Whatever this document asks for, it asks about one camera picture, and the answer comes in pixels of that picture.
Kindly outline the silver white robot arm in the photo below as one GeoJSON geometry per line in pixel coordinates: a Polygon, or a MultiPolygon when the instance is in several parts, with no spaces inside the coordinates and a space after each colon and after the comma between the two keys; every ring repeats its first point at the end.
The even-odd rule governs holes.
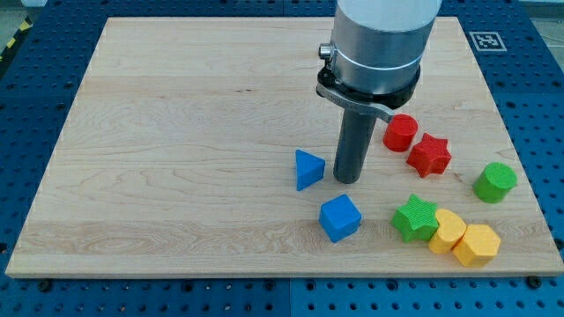
{"type": "Polygon", "coordinates": [[[333,175],[360,178],[377,121],[391,122],[412,97],[442,0],[337,0],[318,96],[343,108],[333,175]]]}

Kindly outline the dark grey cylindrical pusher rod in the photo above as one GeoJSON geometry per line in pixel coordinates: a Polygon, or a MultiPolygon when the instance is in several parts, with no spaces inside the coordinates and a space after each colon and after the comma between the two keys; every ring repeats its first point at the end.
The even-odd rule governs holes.
{"type": "Polygon", "coordinates": [[[375,123],[375,116],[344,111],[333,166],[333,175],[339,182],[352,184],[360,178],[375,123]]]}

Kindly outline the black silver tool flange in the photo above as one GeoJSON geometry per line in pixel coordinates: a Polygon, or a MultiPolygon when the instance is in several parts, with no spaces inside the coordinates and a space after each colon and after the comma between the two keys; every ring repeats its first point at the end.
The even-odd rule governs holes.
{"type": "Polygon", "coordinates": [[[420,68],[417,69],[414,78],[406,87],[395,92],[371,94],[359,92],[340,84],[334,74],[323,67],[317,73],[316,93],[346,111],[374,116],[385,122],[390,122],[395,115],[395,110],[411,99],[419,82],[419,77],[420,68]]]}

